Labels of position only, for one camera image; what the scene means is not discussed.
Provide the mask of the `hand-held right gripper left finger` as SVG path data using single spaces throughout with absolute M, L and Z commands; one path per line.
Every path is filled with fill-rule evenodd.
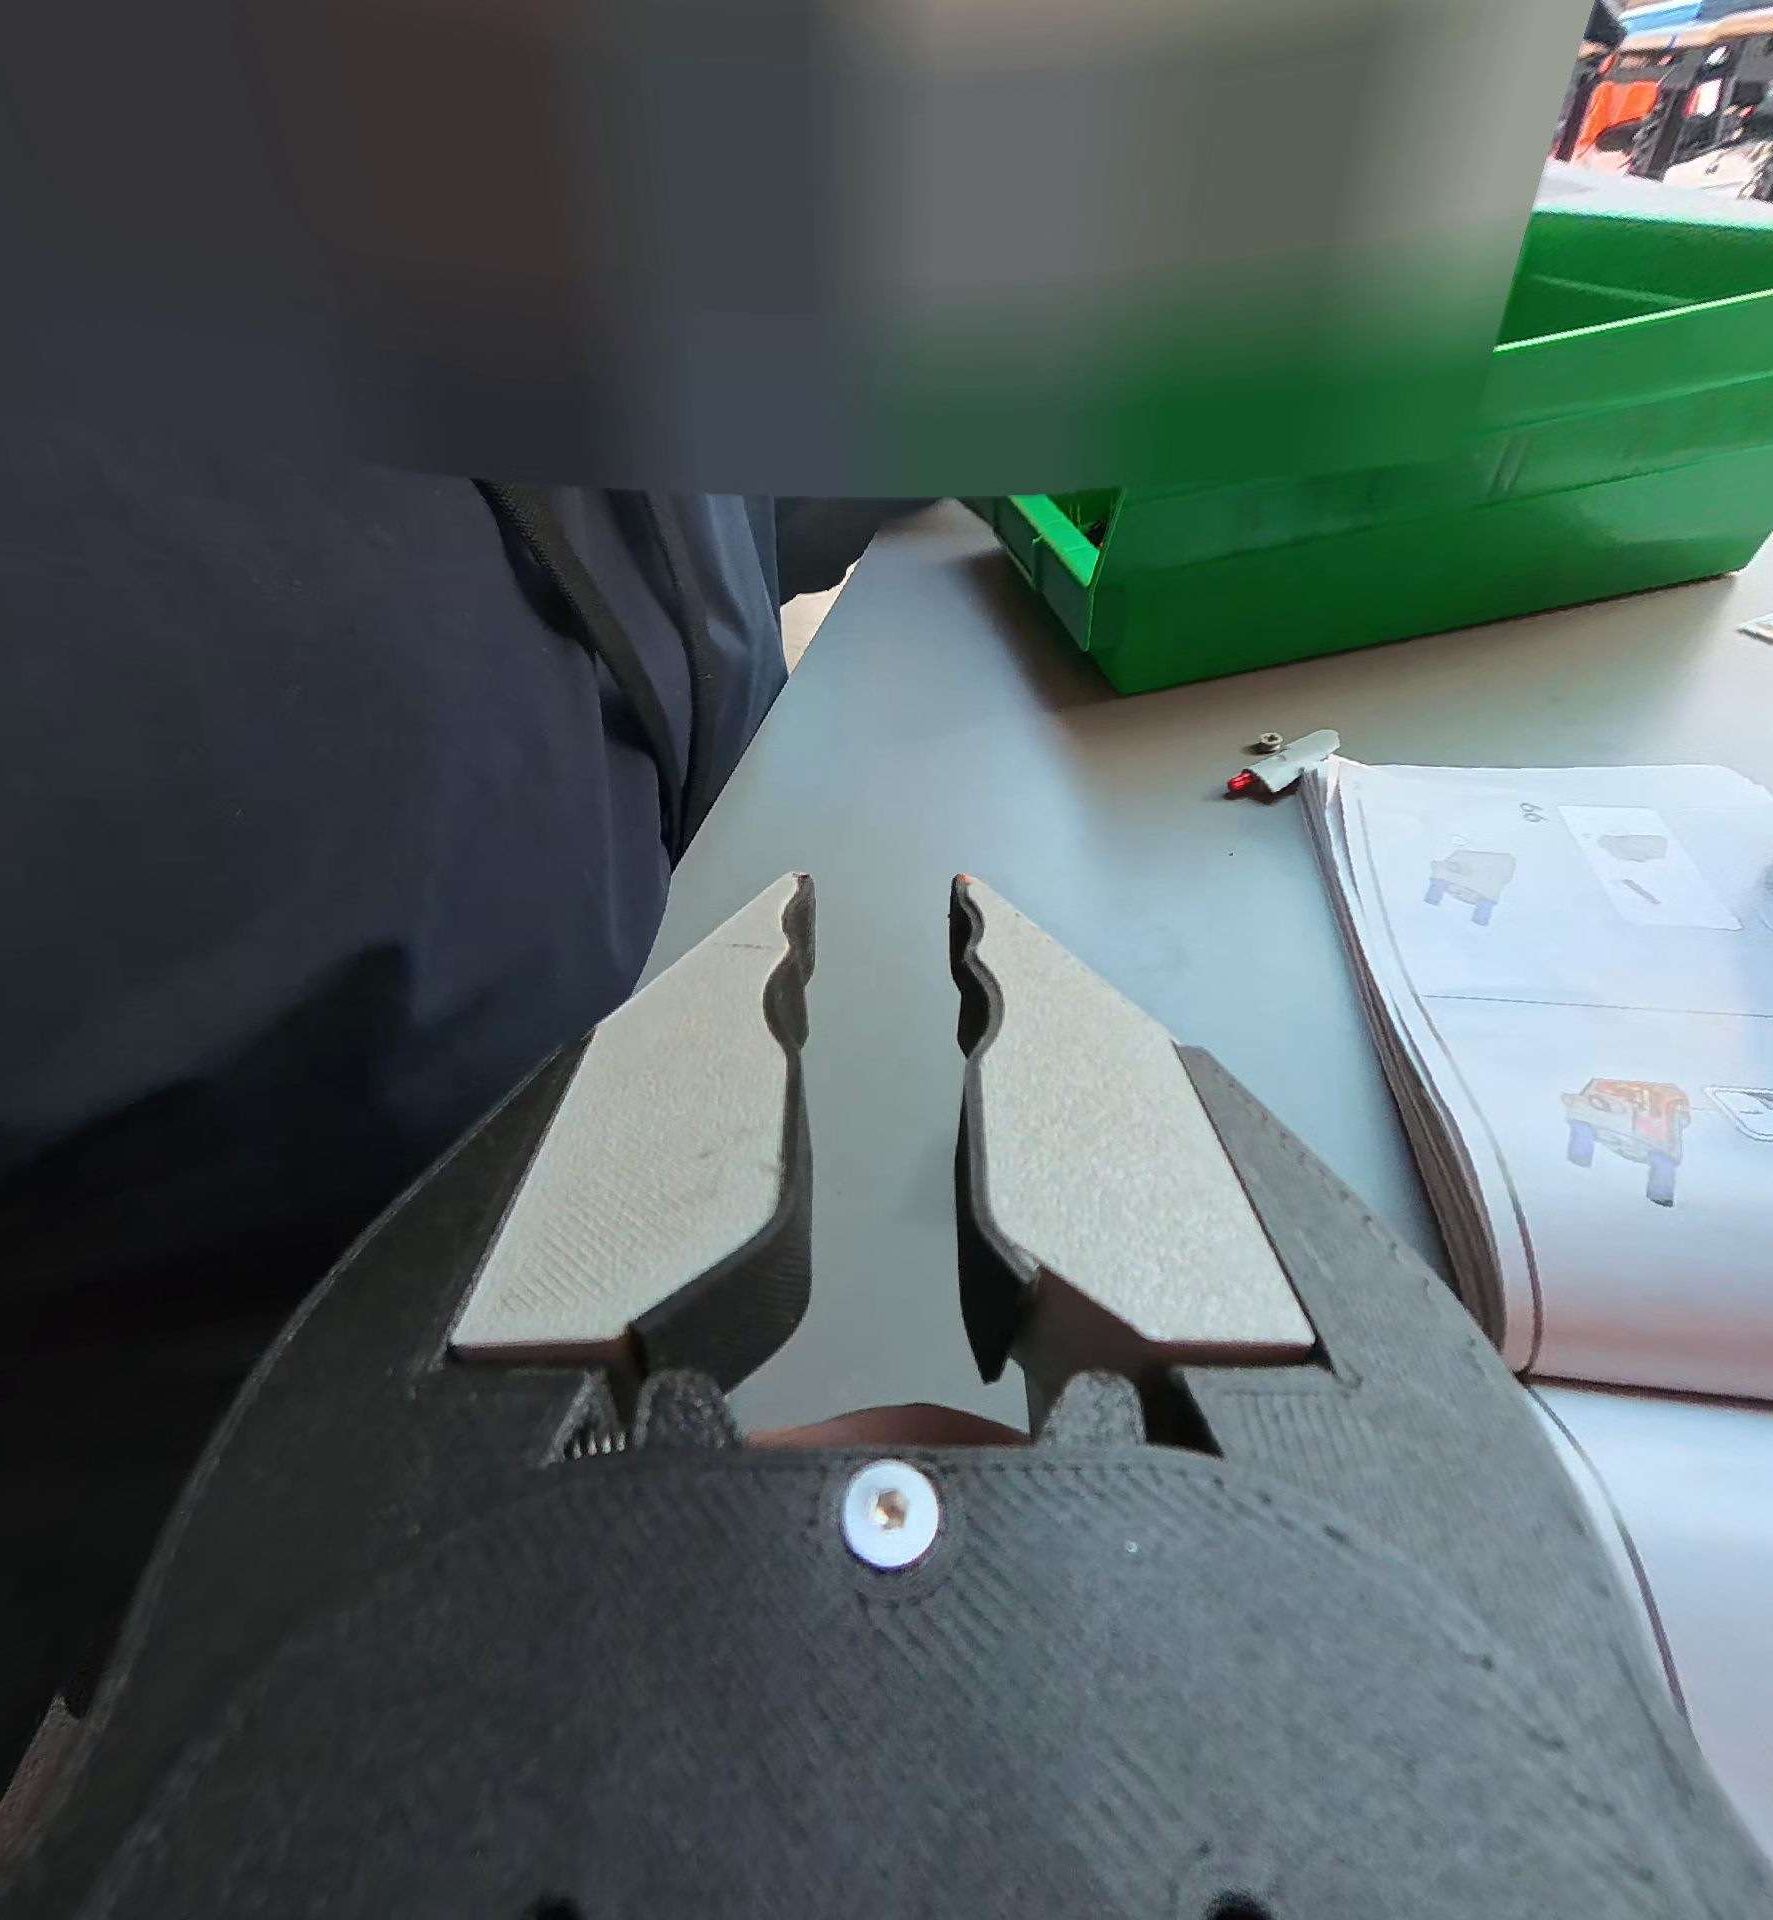
M 731 1390 L 811 1294 L 814 886 L 788 873 L 586 1041 L 449 1336 L 455 1358 Z

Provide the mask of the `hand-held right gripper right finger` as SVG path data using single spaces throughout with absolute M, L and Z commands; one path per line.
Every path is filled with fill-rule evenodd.
M 1110 1374 L 1160 1431 L 1176 1371 L 1313 1363 L 1282 1254 L 1160 1020 L 974 877 L 950 886 L 948 964 L 957 1268 L 983 1379 L 1017 1369 L 1042 1431 L 1073 1379 Z

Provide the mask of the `grey lego piece red pin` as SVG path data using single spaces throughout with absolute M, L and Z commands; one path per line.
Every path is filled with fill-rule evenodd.
M 1226 781 L 1224 796 L 1268 804 L 1290 794 L 1309 770 L 1337 755 L 1338 733 L 1323 728 L 1282 739 L 1282 750 L 1264 759 L 1250 749 L 1246 762 Z

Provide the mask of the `lego instruction booklet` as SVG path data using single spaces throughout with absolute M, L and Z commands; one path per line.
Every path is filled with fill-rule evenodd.
M 1451 1281 L 1773 1857 L 1773 793 L 1331 757 L 1298 794 Z

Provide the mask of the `person in dark clothing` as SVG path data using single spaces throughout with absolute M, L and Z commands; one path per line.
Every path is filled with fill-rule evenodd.
M 920 510 L 0 415 L 0 1801 L 292 1309 L 635 990 L 782 606 Z

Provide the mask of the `green plastic bin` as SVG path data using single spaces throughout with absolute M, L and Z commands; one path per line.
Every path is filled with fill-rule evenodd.
M 1773 535 L 1773 220 L 1538 210 L 1445 461 L 966 506 L 1128 697 L 1741 572 Z

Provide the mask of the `background workbench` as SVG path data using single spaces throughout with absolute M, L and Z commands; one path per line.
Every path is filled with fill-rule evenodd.
M 1773 207 L 1773 2 L 1595 5 L 1551 158 Z

